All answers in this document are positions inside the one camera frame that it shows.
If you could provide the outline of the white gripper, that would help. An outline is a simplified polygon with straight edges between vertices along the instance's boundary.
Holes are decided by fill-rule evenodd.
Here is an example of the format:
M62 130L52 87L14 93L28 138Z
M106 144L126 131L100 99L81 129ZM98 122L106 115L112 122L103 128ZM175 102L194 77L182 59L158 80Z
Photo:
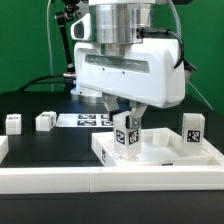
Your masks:
M128 129L141 127L147 105L173 107L185 97L184 66L178 61L179 46L174 39L145 39L128 45L123 57L103 56L97 45L79 42L74 55L77 91L102 96L109 120L120 112L117 97L133 100Z

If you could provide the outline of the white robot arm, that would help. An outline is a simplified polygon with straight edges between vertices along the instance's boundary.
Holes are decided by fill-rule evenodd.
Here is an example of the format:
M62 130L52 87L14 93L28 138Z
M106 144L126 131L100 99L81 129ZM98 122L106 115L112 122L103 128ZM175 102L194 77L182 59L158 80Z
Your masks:
M168 108L185 95L184 47L181 24L176 30L151 25L155 4L175 12L173 0L87 0L88 13L71 26L75 89L84 98L100 97L109 119L121 114L117 99L130 101L122 117L137 129L149 105Z

